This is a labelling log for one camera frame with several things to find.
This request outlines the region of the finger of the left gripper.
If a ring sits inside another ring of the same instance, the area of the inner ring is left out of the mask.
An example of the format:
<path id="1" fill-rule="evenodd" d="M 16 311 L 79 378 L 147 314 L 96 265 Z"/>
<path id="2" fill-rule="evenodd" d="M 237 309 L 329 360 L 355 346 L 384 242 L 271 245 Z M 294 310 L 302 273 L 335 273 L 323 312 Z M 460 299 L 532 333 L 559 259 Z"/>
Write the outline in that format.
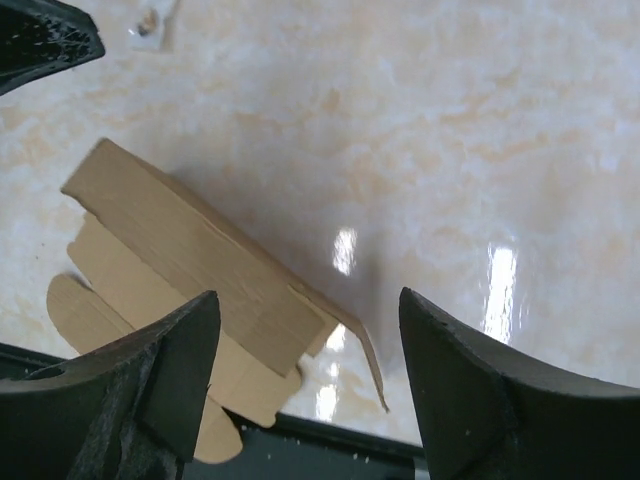
<path id="1" fill-rule="evenodd" d="M 1 93 L 99 59 L 91 16 L 55 0 L 1 0 Z"/>

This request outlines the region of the brown cardboard box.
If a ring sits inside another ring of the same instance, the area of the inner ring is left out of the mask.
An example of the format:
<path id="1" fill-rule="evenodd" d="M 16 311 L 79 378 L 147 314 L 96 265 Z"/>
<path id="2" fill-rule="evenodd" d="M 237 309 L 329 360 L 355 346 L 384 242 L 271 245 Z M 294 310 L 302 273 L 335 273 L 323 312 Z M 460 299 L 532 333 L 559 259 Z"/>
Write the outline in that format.
<path id="1" fill-rule="evenodd" d="M 362 323 L 272 257 L 187 187 L 109 139 L 101 139 L 62 188 L 85 211 L 67 252 L 76 274 L 59 274 L 46 305 L 60 335 L 85 354 L 213 290 L 222 328 L 195 449 L 219 464 L 243 444 L 232 422 L 262 427 L 302 385 L 337 327 L 360 341 L 383 384 Z"/>

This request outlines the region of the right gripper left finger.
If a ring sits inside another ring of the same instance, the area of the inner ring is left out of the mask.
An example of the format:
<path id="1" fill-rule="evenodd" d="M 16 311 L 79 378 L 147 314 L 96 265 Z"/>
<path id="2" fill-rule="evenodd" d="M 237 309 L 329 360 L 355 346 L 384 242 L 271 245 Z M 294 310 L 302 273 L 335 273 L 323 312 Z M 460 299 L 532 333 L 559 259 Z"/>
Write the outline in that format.
<path id="1" fill-rule="evenodd" d="M 205 291 L 88 354 L 2 380 L 2 478 L 182 478 L 220 328 Z"/>

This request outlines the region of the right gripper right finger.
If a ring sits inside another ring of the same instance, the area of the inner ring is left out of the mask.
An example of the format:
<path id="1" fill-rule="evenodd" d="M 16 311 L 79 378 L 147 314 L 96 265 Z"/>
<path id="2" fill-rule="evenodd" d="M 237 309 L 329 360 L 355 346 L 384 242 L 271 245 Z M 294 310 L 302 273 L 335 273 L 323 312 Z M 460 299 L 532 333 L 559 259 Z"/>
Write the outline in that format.
<path id="1" fill-rule="evenodd" d="M 409 288 L 399 328 L 431 478 L 638 478 L 638 389 L 537 360 Z"/>

